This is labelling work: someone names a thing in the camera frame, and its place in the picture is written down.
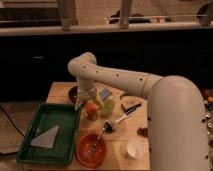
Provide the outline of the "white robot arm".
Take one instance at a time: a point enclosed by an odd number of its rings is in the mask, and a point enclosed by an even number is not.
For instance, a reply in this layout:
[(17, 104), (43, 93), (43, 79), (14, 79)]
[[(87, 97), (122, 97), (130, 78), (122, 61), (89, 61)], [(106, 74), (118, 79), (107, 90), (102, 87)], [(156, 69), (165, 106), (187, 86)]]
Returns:
[(86, 52), (68, 63), (80, 99), (96, 97), (96, 81), (147, 101), (151, 171), (209, 171), (205, 105), (201, 92), (182, 76), (158, 76), (101, 67)]

